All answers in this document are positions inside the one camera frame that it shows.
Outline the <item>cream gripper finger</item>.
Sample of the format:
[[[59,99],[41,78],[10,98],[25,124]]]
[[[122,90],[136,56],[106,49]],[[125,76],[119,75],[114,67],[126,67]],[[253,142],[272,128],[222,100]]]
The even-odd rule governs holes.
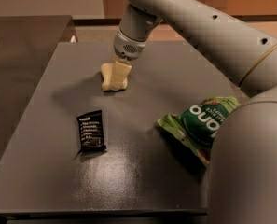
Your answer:
[[[127,78],[132,70],[131,63],[126,59],[119,59],[114,62],[112,76],[110,79],[111,90],[122,90],[127,87]]]

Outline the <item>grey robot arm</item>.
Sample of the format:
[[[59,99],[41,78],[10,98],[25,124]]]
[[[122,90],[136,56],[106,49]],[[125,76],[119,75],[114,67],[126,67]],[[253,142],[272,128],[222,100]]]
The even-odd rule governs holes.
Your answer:
[[[138,58],[150,32],[166,21],[249,98],[216,134],[207,223],[277,224],[277,37],[196,0],[128,1],[117,56]]]

